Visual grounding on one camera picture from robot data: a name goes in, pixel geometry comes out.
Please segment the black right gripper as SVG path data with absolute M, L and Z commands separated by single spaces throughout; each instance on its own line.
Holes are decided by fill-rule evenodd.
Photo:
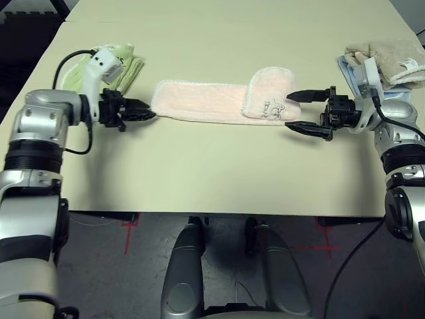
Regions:
M 294 132 L 331 141 L 335 130 L 354 128 L 359 123 L 361 112 L 356 110 L 355 102 L 347 95 L 338 95 L 335 86 L 325 90 L 300 90 L 286 98 L 299 103 L 327 102 L 320 115 L 321 125 L 306 121 L 286 122 L 285 126 Z

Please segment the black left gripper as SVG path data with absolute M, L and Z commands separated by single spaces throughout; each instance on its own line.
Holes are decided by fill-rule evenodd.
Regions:
M 99 123 L 106 128 L 117 128 L 126 131 L 125 122 L 144 122 L 156 117 L 156 113 L 150 111 L 150 106 L 138 99 L 124 98 L 121 92 L 104 88 L 100 94 Z

